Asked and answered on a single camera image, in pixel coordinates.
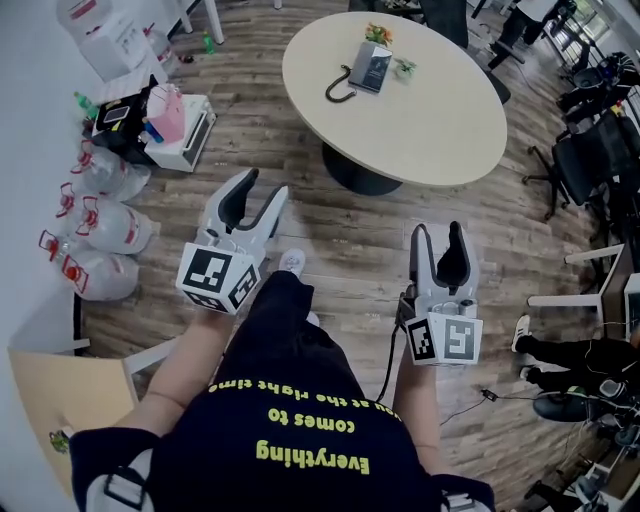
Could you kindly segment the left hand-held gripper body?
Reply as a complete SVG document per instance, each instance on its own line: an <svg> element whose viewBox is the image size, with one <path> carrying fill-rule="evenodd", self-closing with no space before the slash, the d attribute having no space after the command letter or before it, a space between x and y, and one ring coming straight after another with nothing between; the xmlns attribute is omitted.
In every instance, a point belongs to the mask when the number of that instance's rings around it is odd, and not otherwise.
<svg viewBox="0 0 640 512"><path fill-rule="evenodd" d="M176 288L199 307L235 315L261 279L259 267L270 239L270 222L232 230L207 221L184 246Z"/></svg>

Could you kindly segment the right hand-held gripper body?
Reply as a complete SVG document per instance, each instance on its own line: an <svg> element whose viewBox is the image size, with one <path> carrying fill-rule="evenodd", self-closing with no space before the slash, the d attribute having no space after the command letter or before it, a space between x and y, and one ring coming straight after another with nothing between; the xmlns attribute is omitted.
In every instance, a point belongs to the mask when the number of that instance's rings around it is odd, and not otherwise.
<svg viewBox="0 0 640 512"><path fill-rule="evenodd" d="M400 296L397 316L414 365L478 363L483 321L474 298L419 295L410 285Z"/></svg>

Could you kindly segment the person's left forearm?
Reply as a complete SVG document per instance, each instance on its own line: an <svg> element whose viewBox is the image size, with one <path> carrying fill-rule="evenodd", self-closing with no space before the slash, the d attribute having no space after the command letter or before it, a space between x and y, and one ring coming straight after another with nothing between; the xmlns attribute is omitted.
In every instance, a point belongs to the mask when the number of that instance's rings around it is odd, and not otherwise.
<svg viewBox="0 0 640 512"><path fill-rule="evenodd" d="M145 396L120 425L157 436L170 432L214 376L234 323L232 316L198 312L155 372Z"/></svg>

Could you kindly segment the person's right forearm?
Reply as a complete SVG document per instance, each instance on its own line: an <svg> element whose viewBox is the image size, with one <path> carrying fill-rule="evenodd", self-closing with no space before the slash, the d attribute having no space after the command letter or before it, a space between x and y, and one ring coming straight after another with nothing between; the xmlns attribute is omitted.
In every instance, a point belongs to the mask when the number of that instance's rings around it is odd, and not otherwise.
<svg viewBox="0 0 640 512"><path fill-rule="evenodd" d="M405 350L399 365L393 410L409 431L418 458L431 475L449 470L441 453L436 366L419 366Z"/></svg>

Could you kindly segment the person's white shoe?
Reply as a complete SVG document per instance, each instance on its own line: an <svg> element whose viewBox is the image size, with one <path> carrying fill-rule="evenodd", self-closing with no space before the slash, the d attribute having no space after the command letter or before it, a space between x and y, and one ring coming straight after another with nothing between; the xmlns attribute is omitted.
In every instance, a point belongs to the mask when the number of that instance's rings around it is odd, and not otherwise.
<svg viewBox="0 0 640 512"><path fill-rule="evenodd" d="M305 253L299 248L291 248L282 254L278 270L290 272L299 278L304 270L305 263Z"/></svg>
<svg viewBox="0 0 640 512"><path fill-rule="evenodd" d="M523 336L530 335L530 316L527 314L522 315L516 323L514 335L511 343L511 351L517 353L517 343Z"/></svg>

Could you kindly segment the white microwave oven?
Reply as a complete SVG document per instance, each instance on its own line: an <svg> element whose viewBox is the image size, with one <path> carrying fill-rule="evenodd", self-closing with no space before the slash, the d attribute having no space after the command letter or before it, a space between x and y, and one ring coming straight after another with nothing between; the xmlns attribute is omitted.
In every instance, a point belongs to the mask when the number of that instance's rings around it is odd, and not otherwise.
<svg viewBox="0 0 640 512"><path fill-rule="evenodd" d="M206 95L186 94L185 133L182 139L172 143L146 144L145 154L159 167L192 173L217 116Z"/></svg>

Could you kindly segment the person's dark trousers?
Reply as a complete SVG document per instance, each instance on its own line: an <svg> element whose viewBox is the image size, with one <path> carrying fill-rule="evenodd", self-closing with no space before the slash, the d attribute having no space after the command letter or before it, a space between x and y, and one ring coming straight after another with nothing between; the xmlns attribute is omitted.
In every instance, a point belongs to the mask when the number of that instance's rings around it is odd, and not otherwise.
<svg viewBox="0 0 640 512"><path fill-rule="evenodd" d="M217 370L216 383L263 379L309 392L362 399L342 348L311 324L314 288L289 271L263 284Z"/></svg>

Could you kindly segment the pink paper bag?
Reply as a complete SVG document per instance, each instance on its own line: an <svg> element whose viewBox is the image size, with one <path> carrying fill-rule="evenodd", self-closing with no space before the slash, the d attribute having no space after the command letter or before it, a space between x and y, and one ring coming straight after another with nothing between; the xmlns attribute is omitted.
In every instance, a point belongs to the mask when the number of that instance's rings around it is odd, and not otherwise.
<svg viewBox="0 0 640 512"><path fill-rule="evenodd" d="M173 84L154 86L148 96L146 118L166 143L176 142L185 134L183 95Z"/></svg>

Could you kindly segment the black storage box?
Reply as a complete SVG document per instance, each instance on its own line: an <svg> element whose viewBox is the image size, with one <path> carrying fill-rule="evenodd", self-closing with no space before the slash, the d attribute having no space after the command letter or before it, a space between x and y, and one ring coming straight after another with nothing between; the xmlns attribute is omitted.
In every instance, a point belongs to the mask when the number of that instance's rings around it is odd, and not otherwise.
<svg viewBox="0 0 640 512"><path fill-rule="evenodd" d="M131 164L154 165L155 163L144 152L149 135L145 132L141 121L141 118L146 116L150 90L151 86L146 86L137 94L101 105L91 135L92 142L112 151ZM103 122L108 110L124 106L130 107L126 118L116 123Z"/></svg>

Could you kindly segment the round beige table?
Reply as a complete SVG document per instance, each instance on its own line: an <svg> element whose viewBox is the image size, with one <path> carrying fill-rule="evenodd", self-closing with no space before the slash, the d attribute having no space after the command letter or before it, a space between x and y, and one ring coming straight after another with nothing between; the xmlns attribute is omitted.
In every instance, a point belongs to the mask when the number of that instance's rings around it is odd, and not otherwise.
<svg viewBox="0 0 640 512"><path fill-rule="evenodd" d="M417 64L408 82L388 72L377 94L337 80L369 23L391 30L393 59ZM326 169L355 193L464 185L503 156L506 117L492 83L459 46L416 22L374 12L318 19L288 43L282 74L293 107L323 142Z"/></svg>

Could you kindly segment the dark printed t-shirt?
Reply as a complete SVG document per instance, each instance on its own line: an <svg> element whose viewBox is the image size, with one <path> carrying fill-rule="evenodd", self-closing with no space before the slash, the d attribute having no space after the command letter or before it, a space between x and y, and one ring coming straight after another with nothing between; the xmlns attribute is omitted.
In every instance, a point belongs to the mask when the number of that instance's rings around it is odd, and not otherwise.
<svg viewBox="0 0 640 512"><path fill-rule="evenodd" d="M211 385L164 436L78 432L70 454L81 510L122 488L154 512L495 512L486 483L427 473L391 409L263 379Z"/></svg>

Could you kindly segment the white water dispenser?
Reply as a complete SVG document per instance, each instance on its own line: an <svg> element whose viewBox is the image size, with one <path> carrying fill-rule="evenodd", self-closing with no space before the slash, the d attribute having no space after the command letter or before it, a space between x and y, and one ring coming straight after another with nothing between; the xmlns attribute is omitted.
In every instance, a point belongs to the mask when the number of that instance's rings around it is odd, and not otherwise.
<svg viewBox="0 0 640 512"><path fill-rule="evenodd" d="M110 82L147 69L158 83L168 76L139 22L112 0L57 0L56 16L99 77Z"/></svg>

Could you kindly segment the orange flower pot plant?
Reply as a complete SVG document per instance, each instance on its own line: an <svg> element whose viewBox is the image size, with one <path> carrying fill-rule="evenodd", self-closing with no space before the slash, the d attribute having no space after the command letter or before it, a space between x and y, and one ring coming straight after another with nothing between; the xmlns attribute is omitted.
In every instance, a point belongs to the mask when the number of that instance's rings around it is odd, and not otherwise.
<svg viewBox="0 0 640 512"><path fill-rule="evenodd" d="M365 40L388 47L393 43L393 35L390 29L369 23L365 30Z"/></svg>

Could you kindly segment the white metal desk frame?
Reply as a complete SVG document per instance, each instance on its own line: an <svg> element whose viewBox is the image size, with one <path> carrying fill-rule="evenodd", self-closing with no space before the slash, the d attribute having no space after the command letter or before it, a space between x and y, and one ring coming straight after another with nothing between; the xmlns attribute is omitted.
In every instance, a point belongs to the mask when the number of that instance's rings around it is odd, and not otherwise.
<svg viewBox="0 0 640 512"><path fill-rule="evenodd" d="M611 287L614 274L619 267L619 263L622 261L623 253L626 249L627 244L624 243L565 256L564 262L566 264L578 264L603 258L612 258L613 261L603 284L598 287L595 293L534 295L527 299L527 305L530 307L595 307L599 318L603 319L603 297L605 292Z"/></svg>

